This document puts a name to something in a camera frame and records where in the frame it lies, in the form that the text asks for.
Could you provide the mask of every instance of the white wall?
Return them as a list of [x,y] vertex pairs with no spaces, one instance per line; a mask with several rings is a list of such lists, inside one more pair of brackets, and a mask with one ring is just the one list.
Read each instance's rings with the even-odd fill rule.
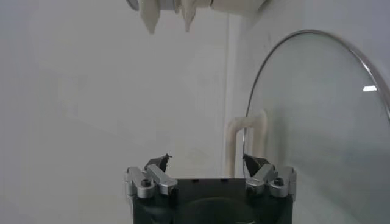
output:
[[127,166],[221,174],[227,15],[150,36],[125,0],[0,2],[0,223],[130,223]]

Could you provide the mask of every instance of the metal rim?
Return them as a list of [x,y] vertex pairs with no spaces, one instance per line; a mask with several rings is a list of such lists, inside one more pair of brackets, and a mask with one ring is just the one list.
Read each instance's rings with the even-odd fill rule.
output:
[[[284,42],[288,41],[289,39],[291,39],[293,37],[296,37],[299,35],[304,35],[304,34],[315,34],[315,35],[320,35],[320,36],[324,36],[324,37],[329,37],[332,40],[339,43],[340,45],[342,45],[345,49],[347,49],[360,62],[361,66],[368,72],[369,76],[371,77],[372,81],[374,82],[375,86],[377,87],[379,96],[385,105],[386,113],[388,115],[389,122],[390,122],[390,89],[387,86],[387,84],[386,84],[385,80],[383,79],[383,77],[381,76],[381,74],[377,71],[377,69],[373,66],[373,64],[368,60],[368,58],[366,56],[364,56],[364,54],[361,51],[359,51],[355,46],[353,46],[352,44],[344,41],[343,39],[341,39],[333,34],[330,34],[330,33],[324,32],[324,31],[320,31],[320,30],[300,30],[300,31],[291,33],[290,35],[288,35],[287,37],[284,37],[281,41],[279,41],[274,48],[272,48],[270,53],[268,53],[267,57],[264,59],[264,62],[261,64],[259,71],[257,72],[255,81],[254,81],[253,86],[252,86],[252,90],[250,91],[250,96],[249,96],[249,101],[248,101],[248,106],[247,106],[245,116],[248,117],[250,103],[252,102],[252,97],[253,97],[253,93],[254,93],[255,88],[256,88],[256,84],[258,82],[258,79],[260,78],[261,72],[263,71],[264,67],[266,66],[266,64],[267,64],[268,60],[270,59],[270,57],[272,56],[272,54]],[[243,154],[245,153],[246,135],[247,135],[247,131],[245,130],[244,137],[243,137]]]

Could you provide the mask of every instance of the black bolt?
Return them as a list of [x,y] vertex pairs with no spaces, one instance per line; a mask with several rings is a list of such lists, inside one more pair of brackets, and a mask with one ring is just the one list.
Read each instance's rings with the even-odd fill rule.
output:
[[150,187],[150,186],[152,185],[152,183],[151,183],[151,181],[148,180],[148,179],[143,179],[143,180],[141,181],[141,185],[142,185],[142,187]]
[[283,186],[283,185],[285,185],[285,182],[283,181],[283,179],[282,178],[280,178],[280,177],[277,177],[275,180],[274,180],[274,184],[276,185],[276,186]]

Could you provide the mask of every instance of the round glass lid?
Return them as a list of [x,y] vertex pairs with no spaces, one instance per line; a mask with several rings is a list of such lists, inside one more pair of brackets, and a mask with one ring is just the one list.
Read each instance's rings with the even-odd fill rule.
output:
[[[389,90],[351,45],[304,30],[269,54],[248,116],[265,110],[264,157],[296,169],[294,223],[388,223]],[[246,132],[251,154],[253,132]]]

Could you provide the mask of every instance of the metal bracket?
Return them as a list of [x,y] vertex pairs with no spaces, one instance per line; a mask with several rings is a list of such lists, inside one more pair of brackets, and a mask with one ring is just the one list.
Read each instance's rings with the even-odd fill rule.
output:
[[264,192],[265,185],[277,176],[275,167],[271,164],[264,164],[260,170],[251,178],[245,181],[246,191],[255,195]]
[[283,198],[292,195],[296,199],[297,173],[292,167],[283,167],[278,177],[269,183],[269,191],[272,196]]
[[153,180],[144,176],[138,167],[130,167],[125,175],[126,197],[137,195],[139,198],[151,198],[154,195]]
[[160,188],[160,193],[163,195],[170,195],[172,190],[177,187],[177,180],[167,176],[155,164],[146,167],[147,174],[153,178]]

